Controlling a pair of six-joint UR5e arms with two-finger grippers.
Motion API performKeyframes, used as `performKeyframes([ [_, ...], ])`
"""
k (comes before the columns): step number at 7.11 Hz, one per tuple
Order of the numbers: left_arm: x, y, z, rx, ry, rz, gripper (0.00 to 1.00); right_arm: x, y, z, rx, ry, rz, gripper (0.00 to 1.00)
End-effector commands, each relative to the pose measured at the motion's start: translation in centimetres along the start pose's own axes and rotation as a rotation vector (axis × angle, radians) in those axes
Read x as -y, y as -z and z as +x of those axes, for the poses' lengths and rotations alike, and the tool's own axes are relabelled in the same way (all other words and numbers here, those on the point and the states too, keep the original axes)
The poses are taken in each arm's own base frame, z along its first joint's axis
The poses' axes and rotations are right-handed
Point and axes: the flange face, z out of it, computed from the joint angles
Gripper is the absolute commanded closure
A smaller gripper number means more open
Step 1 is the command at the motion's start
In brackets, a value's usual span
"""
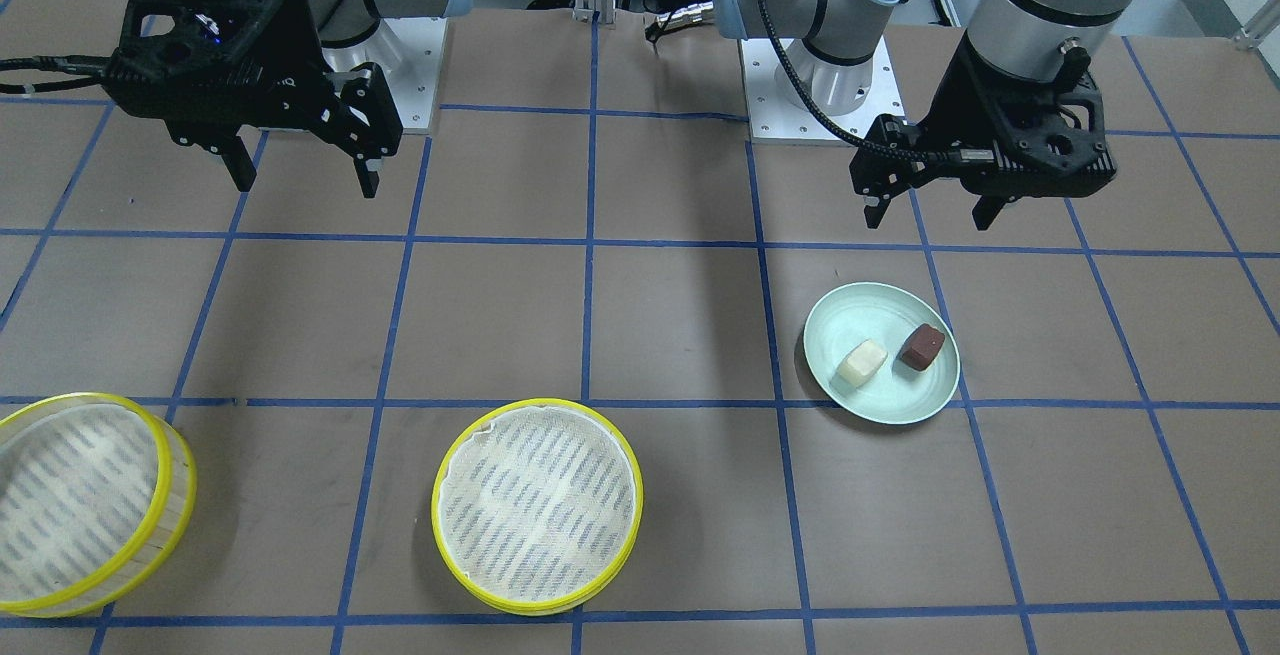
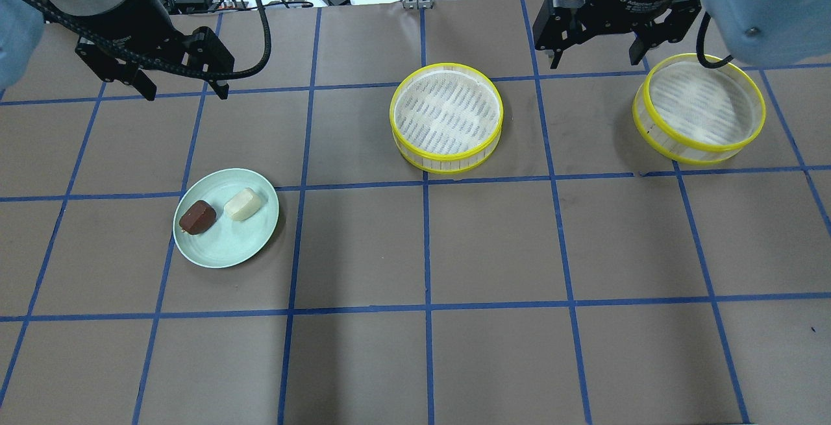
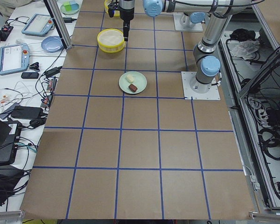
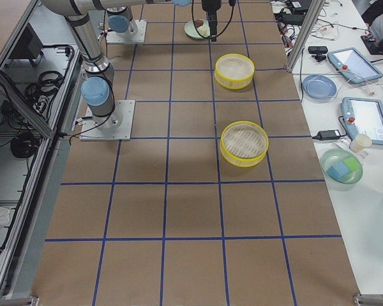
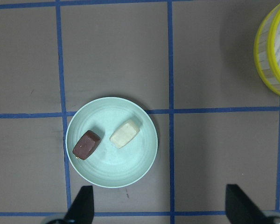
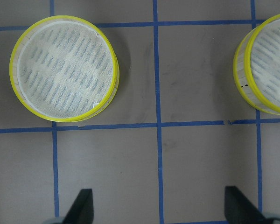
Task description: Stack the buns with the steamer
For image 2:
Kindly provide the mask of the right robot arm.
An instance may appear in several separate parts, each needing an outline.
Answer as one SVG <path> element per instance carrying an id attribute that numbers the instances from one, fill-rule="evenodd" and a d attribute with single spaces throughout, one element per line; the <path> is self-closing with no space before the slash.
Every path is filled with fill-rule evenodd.
<path id="1" fill-rule="evenodd" d="M 829 0 L 544 0 L 532 41 L 556 68 L 574 45 L 634 34 L 628 57 L 635 66 L 700 21 L 695 55 L 704 67 L 782 65 L 827 55 L 829 18 Z"/>

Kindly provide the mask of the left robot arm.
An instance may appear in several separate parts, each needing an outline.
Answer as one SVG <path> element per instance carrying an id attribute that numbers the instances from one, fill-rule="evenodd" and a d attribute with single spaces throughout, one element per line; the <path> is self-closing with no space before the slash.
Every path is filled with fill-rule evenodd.
<path id="1" fill-rule="evenodd" d="M 45 28 L 41 3 L 80 23 L 106 44 L 80 37 L 75 53 L 102 82 L 120 82 L 152 101 L 156 85 L 151 66 L 130 62 L 115 47 L 146 56 L 157 64 L 190 70 L 231 72 L 234 57 L 216 33 L 200 27 L 186 35 L 175 28 L 160 0 L 2 0 L 2 88 L 20 81 Z"/>

